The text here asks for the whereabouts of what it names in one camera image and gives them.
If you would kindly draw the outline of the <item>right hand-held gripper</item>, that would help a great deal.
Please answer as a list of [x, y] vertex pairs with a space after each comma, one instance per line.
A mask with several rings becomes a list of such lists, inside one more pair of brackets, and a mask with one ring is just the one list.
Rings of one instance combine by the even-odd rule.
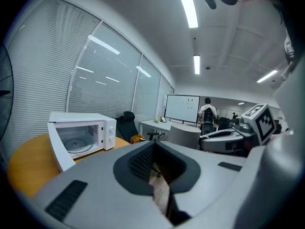
[[257, 104], [237, 117], [233, 128], [218, 130], [200, 136], [202, 151], [233, 153], [244, 148], [241, 134], [256, 134], [259, 145], [264, 145], [276, 130], [275, 120], [268, 104]]

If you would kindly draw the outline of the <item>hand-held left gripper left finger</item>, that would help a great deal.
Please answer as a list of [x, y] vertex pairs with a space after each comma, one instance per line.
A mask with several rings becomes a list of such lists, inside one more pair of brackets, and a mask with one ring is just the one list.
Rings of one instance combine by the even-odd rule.
[[172, 229], [154, 202], [153, 164], [173, 144], [150, 141], [92, 155], [48, 182], [34, 202], [51, 225], [71, 229]]

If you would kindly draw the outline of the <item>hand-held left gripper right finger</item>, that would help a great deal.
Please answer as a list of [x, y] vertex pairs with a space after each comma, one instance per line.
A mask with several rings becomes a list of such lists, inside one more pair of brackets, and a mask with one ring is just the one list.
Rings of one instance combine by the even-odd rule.
[[153, 142], [152, 153], [168, 187], [165, 213], [152, 220], [152, 229], [235, 229], [241, 203], [233, 198], [233, 184], [239, 172], [220, 163], [242, 167], [244, 158], [168, 142]]

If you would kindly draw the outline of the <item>white microwave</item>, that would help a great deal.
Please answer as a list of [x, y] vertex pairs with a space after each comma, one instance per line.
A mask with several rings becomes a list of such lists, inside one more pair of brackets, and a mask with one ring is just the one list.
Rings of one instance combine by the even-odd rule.
[[[116, 120], [97, 113], [51, 112], [47, 123], [51, 150], [60, 172], [75, 165], [75, 159], [115, 147]], [[90, 138], [92, 148], [77, 154], [68, 153], [64, 139]]]

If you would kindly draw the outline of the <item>person's right forearm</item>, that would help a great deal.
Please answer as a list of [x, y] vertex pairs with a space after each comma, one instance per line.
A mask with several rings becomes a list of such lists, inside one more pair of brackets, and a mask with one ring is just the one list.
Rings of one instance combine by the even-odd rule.
[[305, 129], [270, 141], [234, 229], [298, 229], [305, 223]]

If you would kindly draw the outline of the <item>black office chair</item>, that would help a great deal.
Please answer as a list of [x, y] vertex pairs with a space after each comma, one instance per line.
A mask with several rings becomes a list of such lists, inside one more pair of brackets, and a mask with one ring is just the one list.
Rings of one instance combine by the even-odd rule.
[[201, 124], [202, 135], [207, 135], [214, 132], [214, 124], [212, 122], [203, 122]]
[[130, 143], [130, 138], [134, 135], [140, 134], [134, 123], [135, 115], [133, 112], [125, 111], [123, 115], [116, 118], [116, 127], [121, 133], [126, 142]]

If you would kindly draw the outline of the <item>whiteboard on stand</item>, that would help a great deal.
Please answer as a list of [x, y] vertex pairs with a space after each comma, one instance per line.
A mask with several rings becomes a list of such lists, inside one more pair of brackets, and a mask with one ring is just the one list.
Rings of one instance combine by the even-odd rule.
[[169, 94], [164, 117], [197, 125], [199, 103], [200, 96]]

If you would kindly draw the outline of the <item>glass turntable plate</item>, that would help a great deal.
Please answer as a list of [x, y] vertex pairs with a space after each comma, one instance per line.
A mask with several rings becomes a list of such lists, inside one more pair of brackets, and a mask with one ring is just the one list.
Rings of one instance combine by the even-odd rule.
[[71, 138], [64, 139], [63, 145], [68, 153], [77, 154], [83, 153], [92, 148], [94, 142], [90, 138]]

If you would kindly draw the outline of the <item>white desk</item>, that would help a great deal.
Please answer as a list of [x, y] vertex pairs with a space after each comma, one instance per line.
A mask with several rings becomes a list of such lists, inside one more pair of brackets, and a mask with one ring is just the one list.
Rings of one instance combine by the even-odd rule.
[[180, 124], [180, 123], [175, 123], [175, 122], [154, 122], [154, 120], [148, 120], [148, 121], [142, 121], [142, 122], [139, 122], [139, 133], [140, 134], [143, 134], [143, 128], [150, 128], [150, 129], [153, 129], [153, 130], [157, 130], [160, 131], [160, 132], [165, 132], [165, 133], [168, 133], [170, 132], [170, 129], [171, 129], [171, 126], [172, 125], [175, 125], [175, 126], [178, 126], [178, 127], [181, 127], [182, 130], [186, 130], [186, 131], [190, 131], [190, 132], [195, 132], [195, 133], [199, 133], [201, 134], [201, 130], [194, 127], [194, 126], [190, 126], [190, 125], [185, 125], [185, 124]]

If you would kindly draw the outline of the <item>white window blind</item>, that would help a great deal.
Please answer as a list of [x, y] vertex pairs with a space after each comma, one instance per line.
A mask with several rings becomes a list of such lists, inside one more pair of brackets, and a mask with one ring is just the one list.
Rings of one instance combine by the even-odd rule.
[[100, 24], [76, 67], [68, 111], [111, 118], [130, 111], [141, 57], [118, 32]]
[[43, 1], [15, 34], [9, 56], [14, 99], [2, 143], [9, 155], [47, 133], [51, 112], [66, 108], [74, 66], [99, 19], [62, 0]]
[[155, 118], [160, 119], [160, 117], [164, 117], [167, 96], [173, 94], [174, 89], [171, 87], [169, 82], [161, 76]]
[[142, 57], [138, 70], [132, 112], [136, 128], [140, 129], [140, 122], [155, 117], [161, 73], [146, 57]]

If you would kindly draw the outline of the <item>black standing fan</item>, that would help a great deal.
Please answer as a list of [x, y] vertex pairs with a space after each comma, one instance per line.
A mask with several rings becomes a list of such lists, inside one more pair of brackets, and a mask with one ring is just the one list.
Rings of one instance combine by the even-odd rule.
[[10, 121], [14, 96], [11, 60], [5, 45], [0, 45], [0, 140]]

